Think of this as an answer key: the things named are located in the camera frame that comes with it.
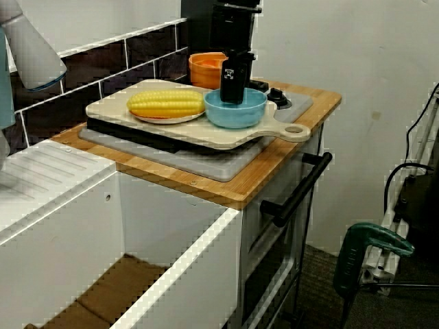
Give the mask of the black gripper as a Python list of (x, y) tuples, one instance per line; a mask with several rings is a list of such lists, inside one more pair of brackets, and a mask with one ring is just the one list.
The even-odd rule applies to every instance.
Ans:
[(211, 17), (211, 46), (230, 52), (222, 63), (220, 98), (242, 103), (250, 85), (255, 54), (250, 50), (254, 16), (250, 10), (214, 5)]

